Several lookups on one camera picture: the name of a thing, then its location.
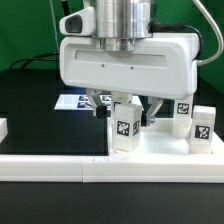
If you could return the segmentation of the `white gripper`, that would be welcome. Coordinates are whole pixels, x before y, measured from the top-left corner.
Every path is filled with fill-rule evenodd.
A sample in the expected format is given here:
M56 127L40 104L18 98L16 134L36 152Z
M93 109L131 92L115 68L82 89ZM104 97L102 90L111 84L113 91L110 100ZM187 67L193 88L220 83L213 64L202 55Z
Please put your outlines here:
M86 95L99 119L110 116L101 90L142 95L141 126L147 127L155 122L161 98L185 99L196 91L198 49L192 33L156 33L138 40L133 52L103 51L95 38L66 37L60 74L68 86L89 88Z

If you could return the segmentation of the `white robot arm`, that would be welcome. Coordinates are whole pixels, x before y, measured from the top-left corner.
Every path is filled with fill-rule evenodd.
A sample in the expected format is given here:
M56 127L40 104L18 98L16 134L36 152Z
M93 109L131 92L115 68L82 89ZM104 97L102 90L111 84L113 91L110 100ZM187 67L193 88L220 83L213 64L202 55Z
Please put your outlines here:
M82 10L60 20L61 78L86 90L95 116L106 115L102 91L138 95L144 126L165 99L196 91L201 40L183 24L156 23L155 6L156 0L84 0Z

